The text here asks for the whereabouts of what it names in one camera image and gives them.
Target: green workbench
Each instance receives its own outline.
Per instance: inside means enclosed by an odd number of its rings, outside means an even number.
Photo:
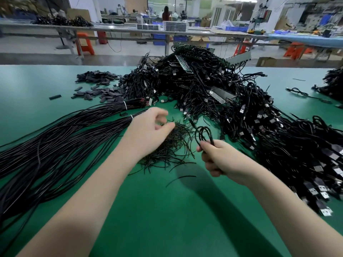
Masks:
[[[71,99],[74,89],[91,84],[76,84],[76,75],[89,70],[127,74],[134,67],[2,65],[0,66],[0,144],[30,133],[72,111],[99,103]],[[333,127],[343,129],[343,111],[333,104],[304,98],[285,91],[298,87],[310,95],[314,84],[322,85],[327,69],[244,68],[244,73],[263,71],[257,83],[274,97],[274,104],[285,113],[310,119],[321,116]],[[49,97],[62,98],[50,101]],[[157,103],[169,111],[168,118],[179,120],[183,115],[174,109],[174,102]],[[213,136],[219,131],[212,128]],[[91,256],[290,256],[264,210],[251,192],[226,177],[212,178],[204,168],[200,154],[188,159],[197,164],[178,166],[171,172],[152,169],[151,174],[138,172],[124,181]],[[88,173],[74,188],[62,196],[39,205],[6,256],[16,253],[76,192],[95,170]],[[173,179],[185,177],[166,185]],[[324,218],[343,234],[343,202],[331,197],[328,203],[333,216]],[[18,222],[0,236],[0,250],[20,227]]]

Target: floor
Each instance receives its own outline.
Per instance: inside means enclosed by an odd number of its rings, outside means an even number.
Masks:
[[[76,57],[71,55],[69,49],[56,49],[60,46],[60,39],[33,38],[5,36],[0,38],[0,64],[44,64],[44,65],[75,65]],[[236,45],[210,45],[214,48],[214,54],[222,58],[233,56]],[[135,66],[142,56],[149,53],[150,56],[164,56],[164,46],[155,46],[152,42],[138,44],[135,41],[110,40],[109,44],[97,44],[93,46],[95,56],[86,55],[82,64],[84,65],[113,65],[113,66]],[[313,64],[314,55],[303,55],[301,60],[293,61],[284,58],[285,49],[280,47],[254,47],[251,52],[251,61],[247,66],[256,66],[259,57],[273,57],[278,59],[278,67],[338,67],[340,56],[331,56],[327,62],[316,62]]]

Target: hand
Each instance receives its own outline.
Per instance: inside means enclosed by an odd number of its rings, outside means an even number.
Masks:
[[[152,153],[175,127],[175,123],[167,123],[167,115],[168,111],[152,107],[136,116],[117,147],[130,151],[137,161]]]
[[[204,141],[201,141],[200,145],[197,151],[203,150],[201,159],[205,162],[205,167],[212,177],[226,175],[238,184],[247,185],[249,177],[260,168],[264,169],[257,162],[221,140],[214,140],[214,146]]]

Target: forearm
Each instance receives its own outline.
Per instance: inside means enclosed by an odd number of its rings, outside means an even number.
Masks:
[[[247,186],[292,256],[343,256],[343,237],[271,172],[258,166]]]
[[[117,196],[138,160],[117,147],[18,256],[88,256]]]

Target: concrete floor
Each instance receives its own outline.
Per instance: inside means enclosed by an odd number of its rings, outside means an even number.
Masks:
[[[0,38],[0,64],[43,64],[43,65],[75,65],[76,59],[69,49],[58,50],[60,39],[33,37],[3,37]],[[233,56],[237,45],[210,45],[214,54],[229,58]],[[164,56],[164,46],[155,46],[152,42],[138,44],[135,41],[110,40],[109,44],[93,46],[95,56],[87,55],[82,62],[84,65],[113,65],[135,66],[142,56],[149,52],[150,56]],[[285,49],[280,47],[254,47],[251,52],[252,60],[247,66],[256,66],[259,57],[273,57],[278,61],[278,67],[338,67],[340,56],[331,56],[327,62],[313,64],[314,54],[304,55],[301,60],[293,61],[284,58]]]

